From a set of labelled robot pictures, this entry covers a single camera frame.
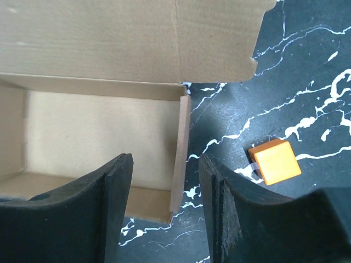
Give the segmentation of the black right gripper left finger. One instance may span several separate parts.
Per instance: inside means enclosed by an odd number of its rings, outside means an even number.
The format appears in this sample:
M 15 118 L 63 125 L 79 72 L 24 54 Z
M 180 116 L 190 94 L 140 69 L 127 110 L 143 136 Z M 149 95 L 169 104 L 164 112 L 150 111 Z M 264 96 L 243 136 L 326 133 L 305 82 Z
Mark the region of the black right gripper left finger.
M 131 154 L 25 201 L 1 198 L 1 262 L 116 262 Z

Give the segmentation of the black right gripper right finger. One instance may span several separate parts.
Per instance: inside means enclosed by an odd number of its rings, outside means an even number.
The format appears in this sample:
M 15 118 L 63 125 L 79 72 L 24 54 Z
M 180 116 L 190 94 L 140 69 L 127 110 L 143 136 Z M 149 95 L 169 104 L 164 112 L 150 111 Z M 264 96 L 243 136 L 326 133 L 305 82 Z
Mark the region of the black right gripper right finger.
M 208 155 L 199 180 L 212 262 L 350 262 L 350 188 L 294 199 Z

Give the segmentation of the small orange cube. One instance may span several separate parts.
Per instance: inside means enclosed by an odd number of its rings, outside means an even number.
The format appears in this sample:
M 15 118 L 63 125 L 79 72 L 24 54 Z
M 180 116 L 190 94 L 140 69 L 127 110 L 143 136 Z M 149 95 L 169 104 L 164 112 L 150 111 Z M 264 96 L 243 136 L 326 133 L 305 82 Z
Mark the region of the small orange cube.
M 252 162 L 258 165 L 266 185 L 273 185 L 301 175 L 291 144 L 286 140 L 274 139 L 248 150 Z

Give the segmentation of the cardboard box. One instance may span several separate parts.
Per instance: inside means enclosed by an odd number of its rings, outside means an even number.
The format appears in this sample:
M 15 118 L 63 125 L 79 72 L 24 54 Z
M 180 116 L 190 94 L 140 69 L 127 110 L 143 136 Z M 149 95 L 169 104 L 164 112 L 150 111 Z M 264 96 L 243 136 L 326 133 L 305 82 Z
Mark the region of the cardboard box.
M 30 199 L 121 153 L 126 214 L 183 198 L 188 83 L 250 79 L 275 1 L 1 1 L 1 196 Z

